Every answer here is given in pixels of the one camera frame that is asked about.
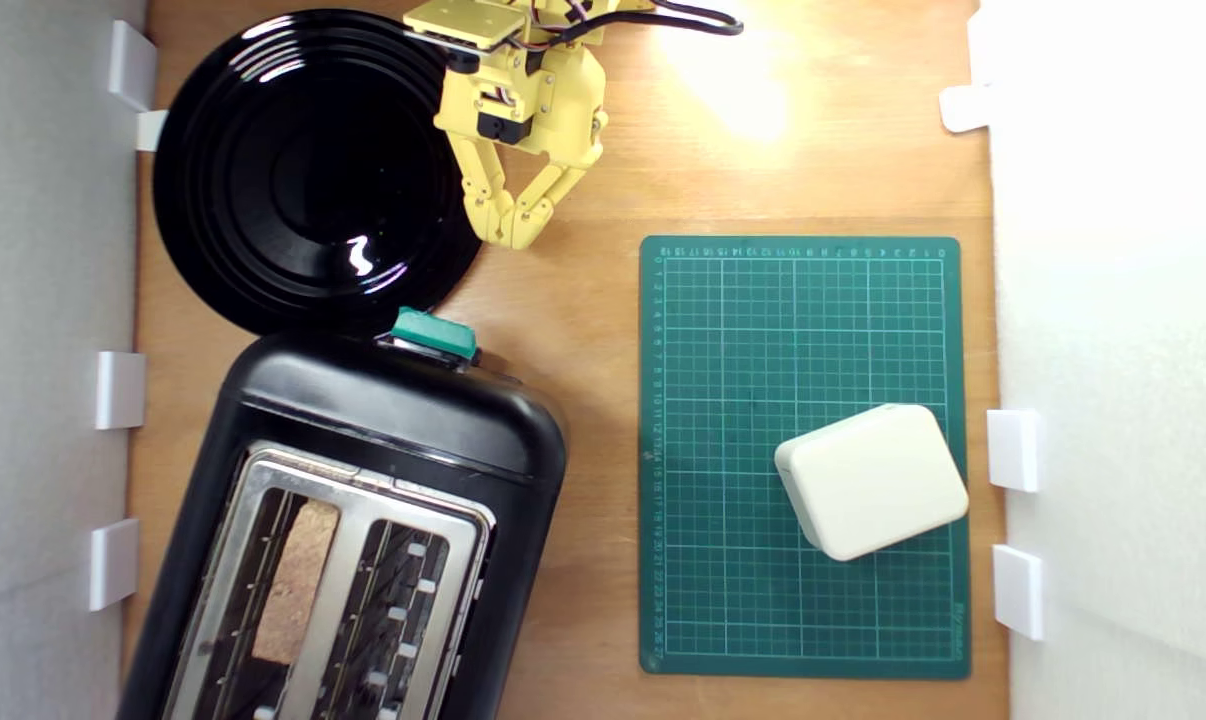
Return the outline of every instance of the white plastic clip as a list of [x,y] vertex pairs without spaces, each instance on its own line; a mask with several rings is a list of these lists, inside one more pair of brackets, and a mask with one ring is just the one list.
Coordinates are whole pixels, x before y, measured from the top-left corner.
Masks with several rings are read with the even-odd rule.
[[141,525],[136,519],[93,529],[87,609],[105,610],[135,593],[140,560]]
[[1043,639],[1043,561],[996,544],[995,617],[1032,640]]
[[988,410],[987,445],[990,482],[1020,492],[1038,492],[1038,414]]
[[979,8],[968,18],[972,84],[947,87],[941,92],[941,123],[948,131],[972,131],[990,124],[997,51],[991,10]]
[[129,109],[146,113],[154,106],[159,49],[136,28],[115,21],[110,37],[109,89]]

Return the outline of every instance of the robotic arm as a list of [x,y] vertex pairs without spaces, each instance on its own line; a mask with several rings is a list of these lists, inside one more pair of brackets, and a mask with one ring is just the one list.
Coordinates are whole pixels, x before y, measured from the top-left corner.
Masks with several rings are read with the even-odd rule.
[[[474,232],[515,250],[539,236],[554,206],[603,154],[607,77],[585,49],[603,41],[602,27],[661,24],[718,35],[744,29],[731,14],[671,0],[429,0],[403,19],[415,37],[447,51],[434,124],[456,153]],[[549,156],[517,199],[507,191],[498,142]]]

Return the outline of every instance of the toaster slot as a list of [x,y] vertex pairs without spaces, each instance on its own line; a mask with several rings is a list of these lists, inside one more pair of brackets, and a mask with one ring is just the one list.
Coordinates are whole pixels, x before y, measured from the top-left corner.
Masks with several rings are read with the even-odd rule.
[[470,501],[257,447],[165,718],[433,719],[492,532]]

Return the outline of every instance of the wooden surface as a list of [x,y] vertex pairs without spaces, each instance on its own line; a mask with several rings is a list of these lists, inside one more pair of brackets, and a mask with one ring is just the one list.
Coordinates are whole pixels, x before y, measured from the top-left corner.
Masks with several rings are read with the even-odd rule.
[[[724,6],[726,0],[718,0]],[[405,2],[356,1],[398,14]],[[747,33],[609,29],[611,125],[598,166],[529,251],[487,248],[443,308],[566,406],[570,473],[535,579],[502,716],[954,719],[1007,716],[1007,646],[993,620],[987,482],[996,405],[987,137],[947,135],[937,92],[967,82],[974,0],[737,1]],[[295,10],[286,0],[151,0],[159,103],[219,41]],[[521,159],[515,177],[531,164]],[[136,642],[216,388],[248,334],[175,274],[141,159],[137,346],[150,409],[133,437],[141,519]],[[638,250],[654,233],[927,233],[964,244],[974,673],[961,683],[650,677],[638,662]]]

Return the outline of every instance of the green cutting mat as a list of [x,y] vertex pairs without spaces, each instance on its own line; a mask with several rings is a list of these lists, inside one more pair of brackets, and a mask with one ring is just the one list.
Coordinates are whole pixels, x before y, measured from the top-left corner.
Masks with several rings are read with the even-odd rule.
[[640,662],[650,673],[970,673],[967,519],[853,562],[804,542],[772,452],[917,402],[967,476],[952,238],[643,245]]

